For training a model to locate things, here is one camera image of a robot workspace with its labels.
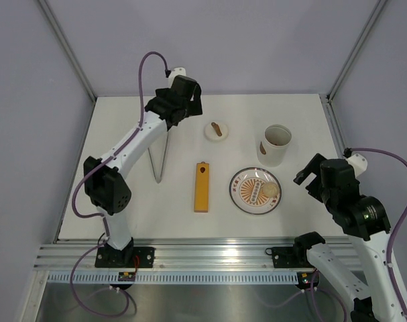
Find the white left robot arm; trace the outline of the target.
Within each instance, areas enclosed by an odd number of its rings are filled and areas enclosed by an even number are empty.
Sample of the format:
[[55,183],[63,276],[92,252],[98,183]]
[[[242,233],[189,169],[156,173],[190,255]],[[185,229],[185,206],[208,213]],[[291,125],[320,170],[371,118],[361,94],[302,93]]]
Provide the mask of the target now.
[[132,236],[125,209],[132,193],[125,179],[142,154],[171,127],[190,116],[202,114],[201,87],[187,76],[174,77],[171,87],[157,89],[143,108],[142,119],[102,157],[84,161],[84,191],[102,214],[110,259],[119,267],[133,260],[128,247]]

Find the white lid with brown handle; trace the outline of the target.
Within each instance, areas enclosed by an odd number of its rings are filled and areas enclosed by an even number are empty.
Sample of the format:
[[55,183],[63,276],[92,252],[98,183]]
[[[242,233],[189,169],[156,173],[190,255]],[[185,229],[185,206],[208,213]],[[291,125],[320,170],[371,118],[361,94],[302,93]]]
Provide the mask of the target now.
[[221,121],[212,121],[205,125],[204,136],[210,142],[222,142],[229,136],[229,126]]

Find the metal food tongs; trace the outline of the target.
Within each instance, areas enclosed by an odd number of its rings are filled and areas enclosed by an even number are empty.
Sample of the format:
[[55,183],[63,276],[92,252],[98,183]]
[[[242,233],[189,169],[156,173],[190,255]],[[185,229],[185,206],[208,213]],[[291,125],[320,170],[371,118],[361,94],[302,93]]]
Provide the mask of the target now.
[[152,173],[157,184],[160,184],[165,172],[168,150],[170,144],[170,133],[162,134],[148,148],[148,156]]

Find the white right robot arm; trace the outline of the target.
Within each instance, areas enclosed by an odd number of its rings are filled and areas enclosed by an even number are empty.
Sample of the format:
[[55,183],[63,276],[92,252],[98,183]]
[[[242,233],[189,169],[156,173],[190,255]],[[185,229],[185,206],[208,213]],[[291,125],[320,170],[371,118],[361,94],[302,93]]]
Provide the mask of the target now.
[[341,297],[348,321],[407,321],[407,290],[393,252],[398,228],[390,225],[378,199],[360,193],[357,177],[366,168],[357,149],[347,149],[342,159],[316,154],[294,183],[315,175],[306,190],[348,236],[367,282],[362,284],[317,232],[296,237],[292,255],[297,264],[310,264],[327,279]]

